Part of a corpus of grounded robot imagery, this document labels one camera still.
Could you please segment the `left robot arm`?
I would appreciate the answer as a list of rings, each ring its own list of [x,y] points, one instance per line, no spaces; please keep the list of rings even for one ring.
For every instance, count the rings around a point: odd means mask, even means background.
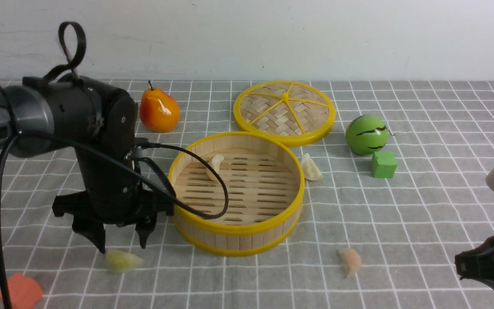
[[[173,214],[172,186],[163,171],[140,154],[150,143],[135,136],[139,107],[124,90],[67,74],[38,85],[24,78],[0,93],[0,150],[31,158],[73,147],[84,191],[60,195],[53,214],[74,217],[72,229],[105,252],[105,226],[134,225],[141,248],[157,215]]]

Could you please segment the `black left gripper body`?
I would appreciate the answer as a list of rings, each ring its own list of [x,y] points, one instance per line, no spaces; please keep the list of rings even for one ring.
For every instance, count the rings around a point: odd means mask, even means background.
[[[130,225],[137,221],[153,221],[158,213],[174,214],[173,202],[165,194],[175,194],[163,170],[149,157],[134,150],[131,158],[122,158],[124,169],[91,153],[76,149],[75,154],[84,182],[84,191],[60,195],[52,205],[53,214],[71,214],[104,224]],[[161,193],[143,188],[142,181],[133,175],[141,173],[145,163],[161,182]]]

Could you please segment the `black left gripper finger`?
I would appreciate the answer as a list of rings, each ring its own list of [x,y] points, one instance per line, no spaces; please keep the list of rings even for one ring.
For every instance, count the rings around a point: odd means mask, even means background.
[[[83,218],[75,218],[72,230],[88,239],[101,254],[105,253],[105,229],[104,224]]]
[[[146,215],[137,220],[135,231],[139,236],[139,244],[142,249],[146,249],[148,238],[155,231],[156,224],[157,215]]]

